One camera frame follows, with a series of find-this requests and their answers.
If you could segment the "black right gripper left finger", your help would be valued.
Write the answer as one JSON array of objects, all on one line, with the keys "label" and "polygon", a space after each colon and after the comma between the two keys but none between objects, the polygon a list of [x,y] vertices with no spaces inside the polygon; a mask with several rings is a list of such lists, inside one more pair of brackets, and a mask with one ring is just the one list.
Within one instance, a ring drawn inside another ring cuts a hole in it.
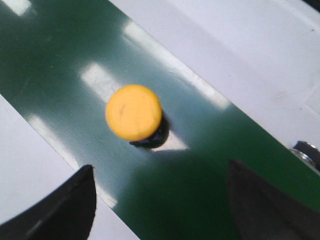
[{"label": "black right gripper left finger", "polygon": [[66,182],[0,226],[2,240],[86,240],[97,208],[93,167],[82,166]]}]

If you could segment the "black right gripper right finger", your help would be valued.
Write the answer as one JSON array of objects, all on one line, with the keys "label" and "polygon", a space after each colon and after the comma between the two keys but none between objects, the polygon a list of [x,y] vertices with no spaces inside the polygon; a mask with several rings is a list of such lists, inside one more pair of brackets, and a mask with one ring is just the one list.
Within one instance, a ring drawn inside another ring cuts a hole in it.
[{"label": "black right gripper right finger", "polygon": [[241,240],[318,240],[319,212],[267,182],[243,162],[227,171],[230,211]]}]

